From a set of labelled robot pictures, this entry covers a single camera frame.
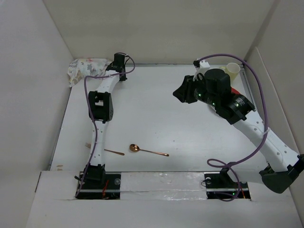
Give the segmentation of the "red and teal plate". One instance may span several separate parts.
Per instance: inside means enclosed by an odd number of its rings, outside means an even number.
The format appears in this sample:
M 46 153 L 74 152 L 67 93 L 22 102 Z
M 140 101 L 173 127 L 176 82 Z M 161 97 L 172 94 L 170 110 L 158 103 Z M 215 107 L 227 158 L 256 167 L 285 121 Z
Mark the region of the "red and teal plate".
M 241 93 L 234 88 L 231 88 L 231 93 L 232 93 L 232 95 L 241 95 Z

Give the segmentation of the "animal print cloth placemat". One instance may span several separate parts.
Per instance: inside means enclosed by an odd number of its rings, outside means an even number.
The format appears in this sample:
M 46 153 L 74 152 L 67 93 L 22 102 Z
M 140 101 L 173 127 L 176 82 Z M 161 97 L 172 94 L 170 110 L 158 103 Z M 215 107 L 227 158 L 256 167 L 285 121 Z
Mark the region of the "animal print cloth placemat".
M 69 64 L 67 74 L 70 77 L 69 87 L 75 86 L 85 76 L 104 76 L 110 60 L 102 58 L 80 58 Z

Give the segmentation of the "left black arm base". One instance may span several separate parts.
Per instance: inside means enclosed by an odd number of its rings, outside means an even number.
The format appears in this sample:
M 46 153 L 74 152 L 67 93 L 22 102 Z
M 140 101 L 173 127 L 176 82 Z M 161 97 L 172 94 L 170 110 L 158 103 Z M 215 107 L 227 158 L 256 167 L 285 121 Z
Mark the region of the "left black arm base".
M 120 199 L 120 172 L 106 172 L 104 165 L 89 165 L 86 173 L 80 172 L 76 199 L 80 200 L 117 200 Z

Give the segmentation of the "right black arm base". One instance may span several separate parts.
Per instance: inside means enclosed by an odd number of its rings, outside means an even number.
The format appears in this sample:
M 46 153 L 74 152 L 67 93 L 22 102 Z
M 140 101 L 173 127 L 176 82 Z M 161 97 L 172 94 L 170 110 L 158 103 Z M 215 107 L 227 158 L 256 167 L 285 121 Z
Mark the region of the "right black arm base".
M 234 182 L 228 172 L 224 171 L 207 171 L 204 172 L 204 180 L 201 186 L 206 188 L 208 200 L 217 199 L 223 201 L 236 199 L 251 199 L 248 184 Z

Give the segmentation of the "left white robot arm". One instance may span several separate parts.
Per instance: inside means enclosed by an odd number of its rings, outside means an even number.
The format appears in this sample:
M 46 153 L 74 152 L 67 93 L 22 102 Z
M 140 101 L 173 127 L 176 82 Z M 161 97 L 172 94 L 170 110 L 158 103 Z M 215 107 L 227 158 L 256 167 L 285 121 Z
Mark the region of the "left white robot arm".
M 90 157 L 87 165 L 80 177 L 81 183 L 90 182 L 95 188 L 101 188 L 105 185 L 105 134 L 109 122 L 114 115 L 111 92 L 115 85 L 120 81 L 126 80 L 125 71 L 125 53 L 118 52 L 114 54 L 114 60 L 110 63 L 103 76 L 86 76 L 84 78 L 85 97 L 89 111 L 89 117 L 93 124 L 92 144 Z M 89 78 L 98 78 L 102 82 L 100 86 L 93 91 L 87 91 L 87 80 Z

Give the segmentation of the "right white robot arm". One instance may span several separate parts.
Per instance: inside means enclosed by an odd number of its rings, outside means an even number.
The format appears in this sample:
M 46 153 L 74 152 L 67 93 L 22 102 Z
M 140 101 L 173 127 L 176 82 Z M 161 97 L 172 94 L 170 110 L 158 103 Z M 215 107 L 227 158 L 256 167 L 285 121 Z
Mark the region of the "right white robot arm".
M 304 170 L 304 157 L 290 149 L 261 118 L 254 105 L 242 94 L 234 93 L 230 77 L 221 69 L 210 69 L 204 74 L 185 76 L 181 86 L 173 92 L 182 103 L 204 102 L 230 125 L 243 133 L 267 163 L 257 171 L 243 169 L 241 164 L 251 156 L 223 164 L 220 183 L 231 187 L 236 182 L 262 183 L 281 194 Z

